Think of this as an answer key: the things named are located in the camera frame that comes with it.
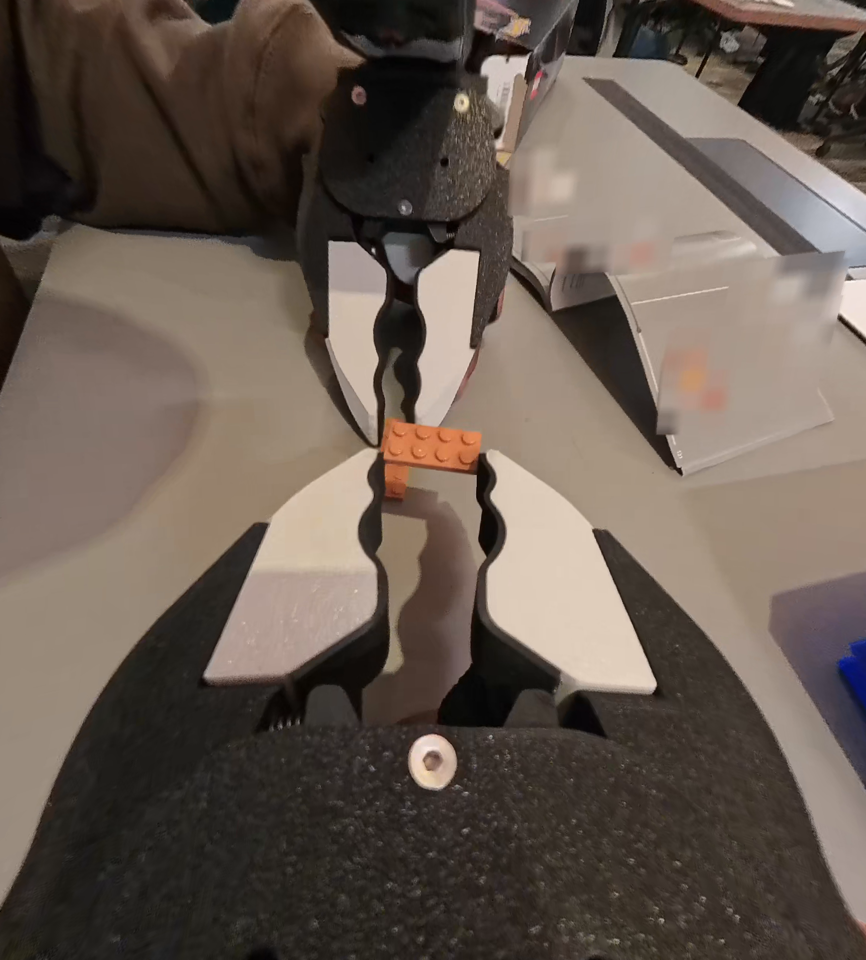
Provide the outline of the colourful printed box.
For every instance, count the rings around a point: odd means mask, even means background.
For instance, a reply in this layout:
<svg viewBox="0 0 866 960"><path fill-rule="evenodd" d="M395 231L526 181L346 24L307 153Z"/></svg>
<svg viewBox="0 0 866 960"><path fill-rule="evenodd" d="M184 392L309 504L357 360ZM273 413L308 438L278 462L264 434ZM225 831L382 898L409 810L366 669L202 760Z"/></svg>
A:
<svg viewBox="0 0 866 960"><path fill-rule="evenodd" d="M499 154L511 154L566 56L577 1L478 1L468 68L487 82Z"/></svg>

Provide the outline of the brown short plate brick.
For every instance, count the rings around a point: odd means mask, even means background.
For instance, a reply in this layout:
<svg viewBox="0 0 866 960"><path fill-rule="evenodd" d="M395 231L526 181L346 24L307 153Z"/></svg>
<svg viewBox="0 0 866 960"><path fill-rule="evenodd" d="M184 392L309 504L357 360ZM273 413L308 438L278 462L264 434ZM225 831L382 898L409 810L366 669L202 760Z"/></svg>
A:
<svg viewBox="0 0 866 960"><path fill-rule="evenodd" d="M474 474L483 436L478 431L386 420L381 451L387 466L453 474Z"/></svg>

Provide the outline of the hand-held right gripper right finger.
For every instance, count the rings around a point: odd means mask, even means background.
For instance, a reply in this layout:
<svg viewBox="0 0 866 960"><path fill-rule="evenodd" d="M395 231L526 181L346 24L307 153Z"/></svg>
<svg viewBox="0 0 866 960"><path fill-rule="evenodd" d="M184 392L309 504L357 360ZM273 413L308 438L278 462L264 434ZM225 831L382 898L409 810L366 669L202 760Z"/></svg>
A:
<svg viewBox="0 0 866 960"><path fill-rule="evenodd" d="M592 524L506 454L480 459L472 658L491 685L653 695L657 680Z"/></svg>

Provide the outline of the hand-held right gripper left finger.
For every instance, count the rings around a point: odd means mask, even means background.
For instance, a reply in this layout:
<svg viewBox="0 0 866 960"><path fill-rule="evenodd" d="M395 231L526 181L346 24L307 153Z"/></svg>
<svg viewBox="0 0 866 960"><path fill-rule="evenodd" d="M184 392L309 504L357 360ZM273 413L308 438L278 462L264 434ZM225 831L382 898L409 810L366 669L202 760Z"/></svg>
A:
<svg viewBox="0 0 866 960"><path fill-rule="evenodd" d="M378 558L384 466L364 449L271 516L202 678L368 685L389 654L389 594Z"/></svg>

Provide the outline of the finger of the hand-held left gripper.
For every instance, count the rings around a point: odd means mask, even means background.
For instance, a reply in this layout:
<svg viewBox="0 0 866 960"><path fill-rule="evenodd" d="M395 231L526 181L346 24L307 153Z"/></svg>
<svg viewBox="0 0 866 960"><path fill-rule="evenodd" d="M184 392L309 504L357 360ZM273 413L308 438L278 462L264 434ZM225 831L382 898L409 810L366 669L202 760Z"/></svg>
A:
<svg viewBox="0 0 866 960"><path fill-rule="evenodd" d="M388 306L386 267L355 241L328 242L325 338L343 399L370 445L379 443L377 321Z"/></svg>
<svg viewBox="0 0 866 960"><path fill-rule="evenodd" d="M462 389L476 348L471 345L480 254L447 249L416 265L411 276L420 346L416 396L408 418L422 426L443 423Z"/></svg>

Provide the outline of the person's left forearm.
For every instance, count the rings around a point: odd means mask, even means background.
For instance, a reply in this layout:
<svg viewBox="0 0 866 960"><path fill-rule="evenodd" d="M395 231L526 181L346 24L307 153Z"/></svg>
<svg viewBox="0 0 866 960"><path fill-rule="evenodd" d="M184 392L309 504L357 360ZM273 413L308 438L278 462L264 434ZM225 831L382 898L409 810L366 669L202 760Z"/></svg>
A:
<svg viewBox="0 0 866 960"><path fill-rule="evenodd" d="M216 24L188 2L0 2L0 234L291 225L322 105L358 64L309 2Z"/></svg>

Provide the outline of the grey instruction booklet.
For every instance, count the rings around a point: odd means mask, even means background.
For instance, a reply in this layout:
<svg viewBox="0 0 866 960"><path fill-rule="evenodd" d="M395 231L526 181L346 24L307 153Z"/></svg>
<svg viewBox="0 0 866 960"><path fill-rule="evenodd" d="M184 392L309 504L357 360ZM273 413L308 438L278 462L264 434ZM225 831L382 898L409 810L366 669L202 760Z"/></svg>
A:
<svg viewBox="0 0 866 960"><path fill-rule="evenodd" d="M680 475L832 422L822 380L842 251L768 254L728 231L566 245L577 239L530 223L513 266Z"/></svg>

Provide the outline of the grey desk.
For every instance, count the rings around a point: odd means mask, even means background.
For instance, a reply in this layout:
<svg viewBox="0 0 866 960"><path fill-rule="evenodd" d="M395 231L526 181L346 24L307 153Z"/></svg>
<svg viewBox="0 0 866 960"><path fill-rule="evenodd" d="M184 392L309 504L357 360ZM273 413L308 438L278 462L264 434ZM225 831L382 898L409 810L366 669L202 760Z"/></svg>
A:
<svg viewBox="0 0 866 960"><path fill-rule="evenodd" d="M280 246L61 234L0 396L0 905L91 706L245 532L361 447ZM866 344L838 325L834 421L689 477L592 367L592 318L515 279L450 422L612 532L773 726L866 922L866 788L786 659L866 636Z"/></svg>

